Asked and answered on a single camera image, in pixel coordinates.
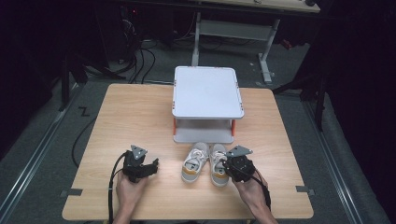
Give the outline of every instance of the pair of shoes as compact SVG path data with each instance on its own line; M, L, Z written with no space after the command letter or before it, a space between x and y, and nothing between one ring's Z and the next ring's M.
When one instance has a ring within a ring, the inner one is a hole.
M210 171L212 183L217 187L224 187L228 183L229 177L226 175L221 159L227 160L225 153L227 149L224 145L215 144L209 148L207 143L195 143L190 150L189 155L183 162L181 177L185 182L194 182L207 159L210 158Z

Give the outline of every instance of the human hand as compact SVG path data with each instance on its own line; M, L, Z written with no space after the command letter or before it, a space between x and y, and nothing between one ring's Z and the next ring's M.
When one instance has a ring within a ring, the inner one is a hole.
M259 171L253 174L259 180L262 180L264 186L268 188L268 183L262 177ZM265 196L262 192L262 186L253 178L250 178L247 182L235 182L236 188L238 189L239 195L242 201L250 209L253 216L261 223L277 223L274 216L272 215L269 207L265 204Z
M149 178L144 177L138 183L133 183L123 172L118 173L117 196L120 202L119 211L113 223L129 223L132 212L139 202Z

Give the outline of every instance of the gray carpet floor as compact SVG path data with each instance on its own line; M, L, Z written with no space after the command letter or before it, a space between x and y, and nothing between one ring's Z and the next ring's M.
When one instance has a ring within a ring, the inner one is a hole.
M245 45L229 43L204 42L201 46L201 66L227 66L235 69L239 86L249 88L273 89L291 81L300 65L308 45L286 50L273 45L268 56L270 71L274 72L273 84L265 85L258 64L257 53L261 52L263 43L249 42ZM191 42L181 42L172 48L161 43L146 42L143 47L155 55L155 64L146 76L151 83L171 83L175 67L191 64ZM145 66L142 74L149 70L153 58L144 53ZM139 54L138 66L142 62ZM112 69L122 65L113 63ZM77 167L72 161L72 148L78 136L98 114L106 88L110 83L126 83L133 70L124 76L126 80L113 80L103 76L90 76L88 83L82 87L76 100L70 105L58 131L53 135L49 150L35 172L25 192L7 223L84 223L70 222L62 218L66 198L62 196L74 180ZM4 202L26 163L42 140L48 127L59 115L61 106L61 87L53 89L54 96L31 119L29 126L20 136L18 142L0 162L0 202ZM276 102L284 121L291 146L298 162L305 185L315 193L310 195L314 216L309 219L279 220L280 223L351 223L345 207L334 185L315 126L304 109L304 103L298 97L298 91L286 91L276 95ZM354 202L361 216L361 223L389 223L382 207L375 199L370 185L354 159L342 130L332 111L329 99L323 114L322 133L327 140L338 168L340 169ZM75 157L80 161L88 142L92 125L82 133L75 147ZM180 221L150 221L148 223L178 223ZM232 223L230 220L218 223Z

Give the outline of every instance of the shoe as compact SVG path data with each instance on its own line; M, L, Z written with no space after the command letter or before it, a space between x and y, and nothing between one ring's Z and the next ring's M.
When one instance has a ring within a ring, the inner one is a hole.
M217 187L226 186L229 179L220 161L221 159L227 160L225 153L227 153L227 149L222 144L215 144L210 151L209 159L212 183Z
M191 147L190 153L186 160L184 160L181 169L181 178L185 182L192 183L198 178L209 158L209 152L209 146L206 143L195 143Z

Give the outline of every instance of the white desk leg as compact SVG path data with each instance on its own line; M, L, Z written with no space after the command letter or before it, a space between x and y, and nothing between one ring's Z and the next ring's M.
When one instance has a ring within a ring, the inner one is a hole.
M191 66L198 66L199 62L199 34L201 31L201 12L197 12L197 21L195 23L195 44L192 52Z
M274 25L271 28L264 53L259 53L259 61L260 61L260 66L262 68L262 76L264 77L264 83L265 84L272 84L272 79L271 79L271 73L268 70L268 65L267 65L267 56L268 53L270 52L271 45L274 41L276 31L277 31L277 26L279 25L280 20L275 20Z

